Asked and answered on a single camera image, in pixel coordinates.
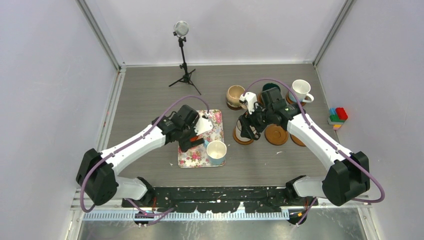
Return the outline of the floral serving tray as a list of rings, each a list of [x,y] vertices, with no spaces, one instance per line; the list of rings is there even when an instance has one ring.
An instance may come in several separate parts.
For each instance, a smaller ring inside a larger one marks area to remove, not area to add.
[[[213,123],[213,128],[210,131],[202,133],[197,139],[203,138],[205,142],[221,141],[224,142],[224,127],[223,115],[219,109],[198,110],[199,115],[208,115],[209,120]],[[220,167],[225,164],[225,158],[215,160],[208,156],[207,147],[204,144],[198,145],[189,149],[187,152],[182,152],[178,148],[178,166],[180,168],[207,168]]]

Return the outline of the white light blue mug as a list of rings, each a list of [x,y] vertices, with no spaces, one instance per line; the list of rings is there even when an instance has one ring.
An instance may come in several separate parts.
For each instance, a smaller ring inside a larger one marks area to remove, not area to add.
[[[213,166],[220,166],[225,163],[227,146],[221,140],[204,141],[207,159]]]

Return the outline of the beige mug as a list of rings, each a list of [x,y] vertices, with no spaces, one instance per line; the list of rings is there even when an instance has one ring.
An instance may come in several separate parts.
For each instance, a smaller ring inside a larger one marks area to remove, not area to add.
[[[245,92],[245,88],[240,85],[232,85],[226,92],[226,103],[233,107],[241,107],[240,96]]]

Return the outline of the dark green mug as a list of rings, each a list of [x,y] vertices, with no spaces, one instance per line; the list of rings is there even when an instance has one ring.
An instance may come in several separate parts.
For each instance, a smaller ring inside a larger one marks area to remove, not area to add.
[[[280,86],[278,84],[271,83],[271,82],[268,82],[268,83],[264,84],[262,86],[261,92],[265,92],[265,91],[270,90],[270,89],[273,89],[273,88],[276,88],[279,93],[281,92]]]

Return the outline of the white mug brown rim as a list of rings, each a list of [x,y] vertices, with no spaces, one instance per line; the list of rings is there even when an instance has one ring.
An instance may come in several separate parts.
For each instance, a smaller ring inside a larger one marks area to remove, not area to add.
[[[249,140],[252,140],[252,139],[250,139],[250,138],[242,137],[242,136],[241,136],[242,125],[241,125],[241,123],[240,123],[240,121],[239,121],[239,120],[237,120],[235,127],[237,127],[237,128],[238,128],[238,130],[236,131],[236,135],[237,135],[237,138],[238,138],[238,139],[240,139],[241,141],[249,141]]]

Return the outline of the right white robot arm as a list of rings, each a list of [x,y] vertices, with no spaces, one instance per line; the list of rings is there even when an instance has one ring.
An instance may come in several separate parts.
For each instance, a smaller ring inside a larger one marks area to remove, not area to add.
[[[285,198],[299,205],[305,197],[326,198],[342,206],[370,189],[369,159],[361,151],[353,153],[341,146],[317,126],[298,103],[288,104],[276,87],[263,91],[262,102],[255,93],[246,92],[239,102],[246,107],[238,121],[240,136],[258,140],[269,125],[282,127],[298,138],[322,163],[327,173],[322,177],[301,175],[285,184]]]

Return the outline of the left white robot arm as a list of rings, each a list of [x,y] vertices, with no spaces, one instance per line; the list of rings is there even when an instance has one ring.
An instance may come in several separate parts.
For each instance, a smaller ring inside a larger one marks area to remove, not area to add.
[[[87,194],[95,206],[122,198],[148,207],[154,199],[153,187],[142,177],[126,178],[120,172],[150,151],[172,142],[178,142],[182,152],[202,145],[205,141],[200,135],[213,128],[209,114],[200,115],[185,104],[170,117],[156,118],[116,146],[102,151],[91,148],[84,153],[76,175],[81,194]]]

